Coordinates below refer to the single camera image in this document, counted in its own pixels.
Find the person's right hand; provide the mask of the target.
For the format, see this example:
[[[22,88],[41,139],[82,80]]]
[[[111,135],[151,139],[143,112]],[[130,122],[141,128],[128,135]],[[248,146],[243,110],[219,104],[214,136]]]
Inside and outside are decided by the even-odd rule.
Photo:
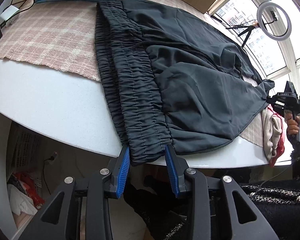
[[[293,140],[300,134],[300,114],[293,116],[289,110],[285,111],[285,122],[287,124],[287,138]]]

